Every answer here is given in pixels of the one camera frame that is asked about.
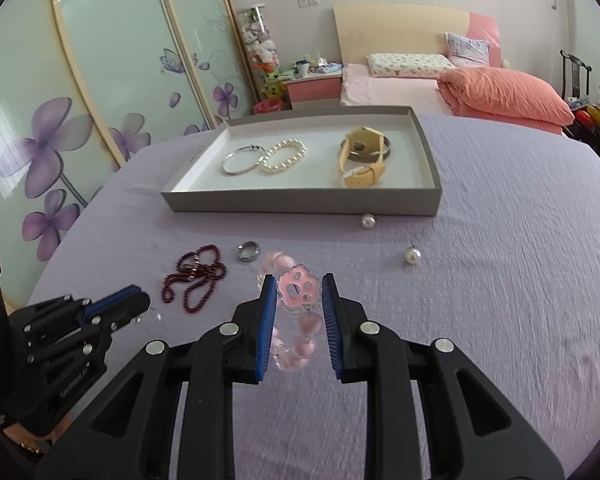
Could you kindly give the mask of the left hand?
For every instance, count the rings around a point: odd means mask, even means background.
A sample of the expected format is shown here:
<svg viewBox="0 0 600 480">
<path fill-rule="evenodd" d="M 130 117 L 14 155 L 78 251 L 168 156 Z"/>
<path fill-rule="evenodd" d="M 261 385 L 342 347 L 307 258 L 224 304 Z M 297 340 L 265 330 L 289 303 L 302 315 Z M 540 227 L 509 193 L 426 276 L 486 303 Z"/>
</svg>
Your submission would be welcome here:
<svg viewBox="0 0 600 480">
<path fill-rule="evenodd" d="M 19 424 L 13 424 L 2 430 L 2 433 L 9 437 L 12 442 L 18 444 L 20 448 L 24 448 L 27 451 L 33 452 L 34 454 L 43 454 L 55 444 L 61 436 L 67 431 L 72 423 L 71 415 L 66 415 L 56 427 L 44 437 L 35 436 L 31 434 L 26 428 Z"/>
</svg>

